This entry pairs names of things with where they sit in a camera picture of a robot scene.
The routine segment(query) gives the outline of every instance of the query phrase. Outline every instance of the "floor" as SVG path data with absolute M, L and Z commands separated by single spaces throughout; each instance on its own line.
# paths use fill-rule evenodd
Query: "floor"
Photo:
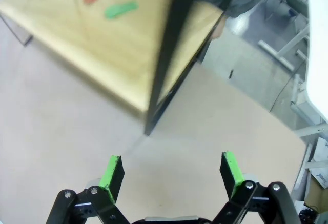
M 288 9 L 284 6 L 267 23 L 262 20 L 263 10 L 263 4 L 260 4 L 246 15 L 248 24 L 242 23 L 247 25 L 242 26 L 243 29 L 233 27 L 236 22 L 229 22 L 230 30 L 226 29 L 220 39 L 211 43 L 203 65 L 267 110 L 273 107 L 272 113 L 291 129 L 302 128 L 306 124 L 289 108 L 291 74 L 257 47 L 258 40 L 264 39 L 279 49 L 293 37 L 294 25 L 289 23 L 290 19 L 286 16 Z M 23 30 L 14 28 L 23 40 L 28 36 Z M 24 175 L 37 167 L 33 163 L 34 158 L 47 160 L 54 148 L 61 147 L 65 156 L 72 150 L 81 153 L 76 163 L 88 160 L 88 170 L 92 171 L 94 165 L 100 163 L 101 155 L 90 160 L 89 155 L 82 153 L 79 148 L 71 148 L 72 140 L 80 141 L 81 146 L 90 146 L 90 151 L 94 150 L 93 141 L 102 141 L 104 145 L 106 141 L 116 141 L 116 151 L 111 151 L 110 154 L 128 154 L 142 141 L 142 123 L 131 118 L 124 110 L 116 108 L 117 104 L 85 81 L 83 76 L 67 68 L 60 57 L 37 40 L 23 47 L 2 21 L 0 34 L 0 151 L 3 155 L 12 155 L 10 161 L 13 168 L 10 177 L 17 182 L 14 186 L 0 187 L 2 199 L 9 201 L 16 194 L 26 194 L 32 198 L 38 198 L 39 194 L 47 195 L 46 192 L 38 193 L 37 189 L 31 189 L 31 193 L 35 191 L 37 194 L 8 189 L 23 189 Z M 293 53 L 286 58 L 295 66 L 301 64 Z M 303 77 L 304 70 L 305 66 L 299 69 Z M 22 139 L 37 140 L 40 143 L 35 148 L 16 147 L 17 153 L 13 155 L 12 148 L 15 148 L 16 141 Z M 42 141 L 47 140 L 54 142 L 53 148 L 47 149 L 49 155 L 39 155 L 38 149 L 45 146 Z M 2 141 L 12 141 L 12 144 L 7 145 Z M 109 154 L 108 149 L 103 148 L 104 157 Z M 22 164 L 26 157 L 31 159 L 30 165 Z M 0 157 L 0 178 L 8 177 L 2 175 L 1 169 L 6 167 L 6 162 L 6 157 Z M 70 184 L 72 176 L 65 161 L 56 158 L 52 163 L 62 166 L 67 184 Z M 51 179 L 55 173 L 43 172 L 40 177 Z M 95 171 L 92 176 L 96 178 L 98 175 L 99 172 Z M 79 175 L 79 178 L 87 182 L 90 175 L 87 178 Z M 58 190 L 65 188 L 59 185 L 56 187 Z M 0 217 L 10 208 L 1 203 Z

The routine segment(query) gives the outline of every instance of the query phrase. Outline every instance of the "black cord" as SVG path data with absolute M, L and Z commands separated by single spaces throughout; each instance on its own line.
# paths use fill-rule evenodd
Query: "black cord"
M 278 94 L 276 100 L 273 102 L 273 105 L 272 105 L 272 107 L 271 107 L 269 113 L 271 113 L 271 111 L 273 110 L 273 107 L 275 107 L 276 102 L 277 102 L 277 100 L 278 100 L 280 94 L 283 92 L 283 90 L 285 89 L 285 87 L 288 85 L 288 83 L 291 81 L 291 79 L 294 77 L 294 75 L 297 73 L 297 71 L 302 67 L 302 65 L 303 65 L 304 63 L 306 63 L 306 61 L 303 61 L 303 62 L 298 66 L 298 68 L 294 71 L 294 73 L 292 73 L 292 75 L 291 75 L 291 77 L 289 78 L 289 80 L 287 81 L 286 85 L 283 86 L 283 88 L 282 88 L 281 91 L 279 92 L 279 94 Z

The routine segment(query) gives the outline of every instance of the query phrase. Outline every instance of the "screw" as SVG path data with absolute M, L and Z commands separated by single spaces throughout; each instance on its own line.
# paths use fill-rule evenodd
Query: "screw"
M 278 191 L 280 186 L 278 184 L 273 184 L 273 190 Z
M 91 189 L 91 194 L 97 194 L 98 190 L 96 188 Z
M 253 188 L 253 186 L 254 186 L 253 183 L 251 183 L 251 182 L 246 182 L 245 185 L 246 185 L 246 188 L 247 188 L 247 189 L 251 189 L 251 188 Z
M 72 194 L 70 192 L 65 192 L 65 198 L 69 198 Z

